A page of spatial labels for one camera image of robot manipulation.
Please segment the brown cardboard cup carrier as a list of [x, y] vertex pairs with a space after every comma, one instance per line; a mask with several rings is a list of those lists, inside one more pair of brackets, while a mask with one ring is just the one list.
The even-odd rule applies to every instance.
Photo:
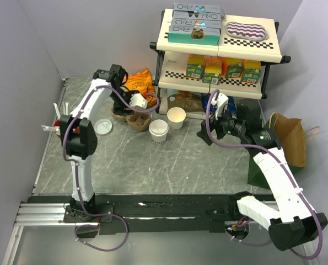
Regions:
[[123, 115], [117, 115], [114, 113], [114, 107], [111, 107], [111, 115], [121, 121], [125, 122], [129, 125], [129, 127], [140, 131], [144, 132], [149, 129], [149, 125], [152, 121], [152, 117], [148, 113], [138, 113], [135, 112], [134, 114], [128, 115], [128, 116], [123, 116]]

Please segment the white plastic cup lid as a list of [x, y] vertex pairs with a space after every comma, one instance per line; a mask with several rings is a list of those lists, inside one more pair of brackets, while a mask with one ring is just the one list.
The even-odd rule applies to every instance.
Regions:
[[168, 130], [168, 123], [161, 119], [153, 120], [149, 125], [149, 132], [155, 136], [166, 135], [168, 133]]

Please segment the white paper coffee cup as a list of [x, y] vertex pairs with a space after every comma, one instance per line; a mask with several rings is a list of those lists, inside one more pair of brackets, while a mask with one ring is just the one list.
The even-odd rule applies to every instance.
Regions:
[[149, 125], [150, 135], [156, 144], [162, 144], [165, 142], [168, 131], [168, 123], [161, 119], [153, 120]]

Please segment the brown paper bag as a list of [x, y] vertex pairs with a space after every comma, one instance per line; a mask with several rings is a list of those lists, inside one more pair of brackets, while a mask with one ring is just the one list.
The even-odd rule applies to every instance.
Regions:
[[306, 145], [320, 131], [320, 126], [304, 131], [301, 119], [286, 118], [274, 112], [267, 127], [273, 129], [280, 140], [289, 168], [295, 172], [304, 168], [307, 165]]

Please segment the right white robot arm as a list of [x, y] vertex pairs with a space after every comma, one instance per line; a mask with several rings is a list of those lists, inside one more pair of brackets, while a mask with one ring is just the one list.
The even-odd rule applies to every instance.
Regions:
[[328, 220], [324, 213], [317, 213], [297, 184], [285, 158], [284, 150], [273, 129], [262, 125], [261, 109], [256, 100], [242, 99], [237, 102], [236, 113], [226, 109], [228, 97], [220, 93], [211, 96], [207, 105], [216, 111], [208, 113], [197, 133], [206, 144], [228, 147], [221, 142], [227, 135], [240, 139], [237, 148], [248, 150], [273, 194], [274, 209], [251, 193], [240, 192], [232, 196], [228, 214], [241, 220], [236, 226], [244, 226], [253, 220], [268, 231], [271, 242], [280, 251], [292, 250], [307, 242], [318, 240], [315, 258], [323, 244], [323, 229]]

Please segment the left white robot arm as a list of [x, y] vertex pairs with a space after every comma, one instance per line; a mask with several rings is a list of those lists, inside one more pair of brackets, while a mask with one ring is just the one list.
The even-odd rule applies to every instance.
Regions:
[[133, 110], [128, 107], [133, 92], [125, 91], [128, 73], [120, 65], [97, 70], [89, 90], [78, 106], [59, 118], [63, 158], [71, 163], [73, 192], [66, 213], [89, 222], [101, 214], [95, 202], [92, 186], [91, 163], [98, 145], [92, 120], [107, 98], [114, 101], [116, 115], [128, 116]]

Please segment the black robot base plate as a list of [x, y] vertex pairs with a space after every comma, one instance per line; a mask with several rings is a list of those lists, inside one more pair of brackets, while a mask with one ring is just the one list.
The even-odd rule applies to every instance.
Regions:
[[77, 236], [90, 239], [125, 232], [224, 233], [228, 222], [243, 217], [234, 200], [229, 194], [98, 194], [85, 204], [91, 216], [66, 195], [32, 196], [27, 203], [59, 205], [59, 224], [75, 225]]

